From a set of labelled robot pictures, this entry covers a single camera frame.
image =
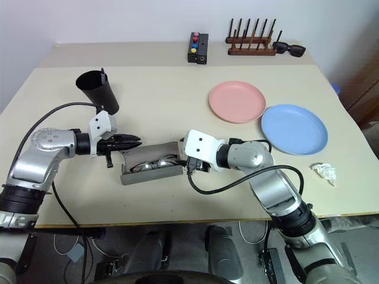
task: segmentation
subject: white tissue paper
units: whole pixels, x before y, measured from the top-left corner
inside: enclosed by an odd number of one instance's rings
[[[336,169],[332,167],[330,164],[326,163],[317,163],[310,166],[312,170],[316,170],[317,173],[327,181],[332,186],[336,186]]]

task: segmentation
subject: table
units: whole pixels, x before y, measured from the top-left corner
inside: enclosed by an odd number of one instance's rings
[[[55,106],[88,101],[76,88],[75,80],[80,74],[103,66],[120,104],[115,115],[118,132],[138,135],[144,145],[178,141],[190,129],[223,139],[264,138],[260,120],[231,124],[212,113],[208,93],[226,80],[255,85],[265,95],[267,107],[296,104],[311,110],[328,130],[326,148],[306,157],[273,149],[276,163],[289,164],[303,172],[303,198],[314,205],[313,211],[320,217],[379,212],[379,162],[309,54],[300,59],[288,54],[230,57],[225,44],[210,43],[208,65],[202,66],[186,62],[186,46],[111,43],[55,47],[0,115],[1,132],[7,137],[0,140],[3,182],[16,148],[30,126]],[[93,116],[90,107],[66,108],[40,128],[86,131]],[[268,218],[247,182],[210,196],[196,193],[185,175],[123,186],[123,158],[119,153],[113,153],[112,158],[113,169],[107,169],[105,157],[76,156],[60,164],[56,176],[58,193],[85,227]],[[316,162],[336,167],[337,187],[310,169]],[[291,172],[288,175],[297,186],[297,176]],[[242,176],[235,170],[222,174],[197,172],[194,180],[207,190]],[[37,228],[73,227],[53,195],[45,197],[38,213]]]

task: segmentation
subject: sunglasses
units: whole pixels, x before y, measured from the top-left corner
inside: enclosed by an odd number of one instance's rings
[[[167,155],[154,162],[140,163],[130,169],[132,173],[144,172],[145,170],[161,169],[163,167],[177,166],[177,155]]]
[[[298,46],[296,44],[290,46],[287,43],[283,43],[281,41],[274,42],[272,46],[279,54],[289,51],[290,54],[295,57],[303,56],[304,52],[306,51],[306,48],[304,46]]]

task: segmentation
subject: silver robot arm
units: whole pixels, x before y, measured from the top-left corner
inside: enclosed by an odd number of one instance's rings
[[[91,154],[105,156],[112,167],[111,151],[141,144],[138,137],[116,131],[114,118],[100,111],[90,120],[88,133],[45,128],[31,136],[29,148],[15,162],[0,193],[0,284],[15,283],[14,269],[28,230],[37,222],[38,209],[62,160]]]
[[[196,159],[195,164],[201,160],[214,170],[236,169],[246,175],[274,165],[270,152],[260,142],[225,144],[196,130],[188,132],[184,152]],[[307,284],[361,283],[282,170],[261,173],[249,183],[287,244],[286,254],[299,280]]]

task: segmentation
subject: black cup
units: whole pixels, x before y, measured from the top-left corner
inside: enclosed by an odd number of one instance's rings
[[[93,70],[81,74],[76,80],[76,86],[96,105],[102,105],[110,114],[114,115],[120,106],[109,85],[108,76],[101,71]]]

